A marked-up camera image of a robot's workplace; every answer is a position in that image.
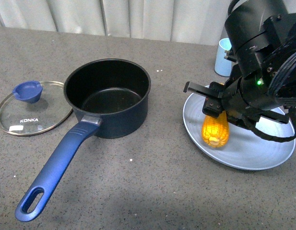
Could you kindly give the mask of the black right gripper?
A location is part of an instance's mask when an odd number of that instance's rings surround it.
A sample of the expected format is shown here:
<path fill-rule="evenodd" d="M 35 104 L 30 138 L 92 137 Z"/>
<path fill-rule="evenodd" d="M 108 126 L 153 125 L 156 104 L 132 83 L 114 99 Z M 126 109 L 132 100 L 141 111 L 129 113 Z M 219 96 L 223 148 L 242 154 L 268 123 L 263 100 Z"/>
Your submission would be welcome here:
<path fill-rule="evenodd" d="M 183 92 L 205 96 L 203 113 L 217 118 L 223 111 L 227 120 L 239 127 L 254 129 L 260 117 L 279 124 L 290 120 L 296 129 L 296 105 L 286 105 L 276 95 L 269 95 L 272 75 L 255 71 L 244 78 L 239 67 L 233 67 L 230 78 L 221 85 L 212 82 L 209 88 L 191 81 Z"/>

